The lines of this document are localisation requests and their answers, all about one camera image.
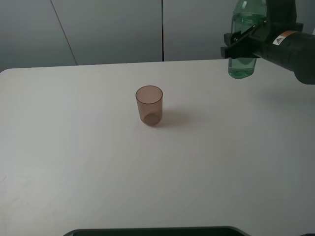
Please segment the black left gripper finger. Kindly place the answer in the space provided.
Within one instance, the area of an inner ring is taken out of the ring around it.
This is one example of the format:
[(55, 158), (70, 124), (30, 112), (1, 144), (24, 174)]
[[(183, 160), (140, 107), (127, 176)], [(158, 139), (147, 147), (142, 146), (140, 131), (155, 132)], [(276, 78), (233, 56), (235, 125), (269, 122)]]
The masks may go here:
[(224, 59), (259, 58), (254, 54), (253, 44), (246, 41), (226, 44), (226, 46), (220, 48), (220, 55)]

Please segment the dark robot arm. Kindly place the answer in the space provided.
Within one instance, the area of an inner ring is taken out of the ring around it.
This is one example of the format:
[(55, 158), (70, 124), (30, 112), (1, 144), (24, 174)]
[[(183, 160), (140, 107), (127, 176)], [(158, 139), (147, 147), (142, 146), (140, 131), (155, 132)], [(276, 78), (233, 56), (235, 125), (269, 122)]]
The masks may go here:
[(229, 59), (262, 58), (292, 71), (306, 85), (315, 83), (315, 37), (296, 21), (293, 0), (266, 1), (266, 16), (244, 32), (226, 33), (221, 56)]

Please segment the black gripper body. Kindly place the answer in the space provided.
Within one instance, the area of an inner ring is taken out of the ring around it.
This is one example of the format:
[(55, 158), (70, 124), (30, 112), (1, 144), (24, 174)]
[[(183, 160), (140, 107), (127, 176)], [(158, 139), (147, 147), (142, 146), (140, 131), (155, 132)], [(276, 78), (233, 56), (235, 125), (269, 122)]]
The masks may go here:
[(296, 1), (267, 0), (266, 18), (251, 35), (253, 55), (264, 57), (269, 46), (279, 46), (289, 35), (301, 32), (297, 22)]

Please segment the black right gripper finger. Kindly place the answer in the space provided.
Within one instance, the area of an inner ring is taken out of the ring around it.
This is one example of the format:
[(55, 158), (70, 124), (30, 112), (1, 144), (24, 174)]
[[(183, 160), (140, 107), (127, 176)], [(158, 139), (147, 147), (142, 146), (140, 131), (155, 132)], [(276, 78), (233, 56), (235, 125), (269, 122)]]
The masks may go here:
[(248, 28), (246, 31), (236, 31), (234, 33), (225, 33), (224, 43), (225, 44), (234, 44), (236, 42), (246, 41), (252, 44), (258, 44), (261, 42), (261, 29), (265, 27), (265, 24), (253, 25)]

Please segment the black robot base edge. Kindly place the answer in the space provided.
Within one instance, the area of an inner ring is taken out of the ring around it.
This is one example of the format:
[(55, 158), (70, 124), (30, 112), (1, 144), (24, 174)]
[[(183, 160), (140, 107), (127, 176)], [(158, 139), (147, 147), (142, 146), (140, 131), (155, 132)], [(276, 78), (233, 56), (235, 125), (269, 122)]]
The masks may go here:
[(132, 228), (132, 229), (77, 229), (65, 236), (248, 236), (242, 230), (230, 226)]

